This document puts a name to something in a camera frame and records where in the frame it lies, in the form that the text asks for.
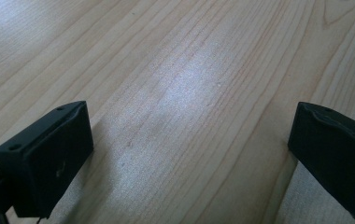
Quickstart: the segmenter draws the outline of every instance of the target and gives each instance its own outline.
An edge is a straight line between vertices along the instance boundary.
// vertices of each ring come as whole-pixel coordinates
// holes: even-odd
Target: black plastic block
[[[355,120],[327,107],[299,103],[289,149],[355,217]]]
[[[93,151],[85,102],[58,107],[0,146],[18,217],[49,217]]]

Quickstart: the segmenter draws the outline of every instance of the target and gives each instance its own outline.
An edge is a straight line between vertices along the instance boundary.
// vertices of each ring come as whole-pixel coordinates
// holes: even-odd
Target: wooden table
[[[355,0],[0,0],[0,144],[78,100],[95,152],[41,223],[353,220],[287,141],[299,101],[355,119]]]

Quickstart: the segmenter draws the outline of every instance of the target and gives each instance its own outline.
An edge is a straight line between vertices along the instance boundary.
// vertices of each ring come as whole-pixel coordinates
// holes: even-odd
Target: wood grain
[[[0,144],[76,100],[95,152],[41,223],[331,223],[287,141],[299,101],[355,119],[355,0],[0,0]]]

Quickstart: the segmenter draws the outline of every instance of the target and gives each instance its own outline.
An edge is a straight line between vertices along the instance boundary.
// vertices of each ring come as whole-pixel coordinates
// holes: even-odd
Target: screw hole
[[[21,147],[21,144],[15,144],[15,145],[9,147],[8,149],[11,150],[11,151],[13,151],[13,150],[17,150],[17,149],[20,148],[20,147]]]

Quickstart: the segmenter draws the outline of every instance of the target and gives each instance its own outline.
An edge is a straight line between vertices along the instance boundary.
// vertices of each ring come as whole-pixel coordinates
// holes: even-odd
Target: black object
[[[13,205],[18,217],[50,217],[92,151],[85,102],[60,106],[6,141],[0,146],[0,214]]]
[[[289,149],[355,217],[355,120],[330,108],[301,102]]]

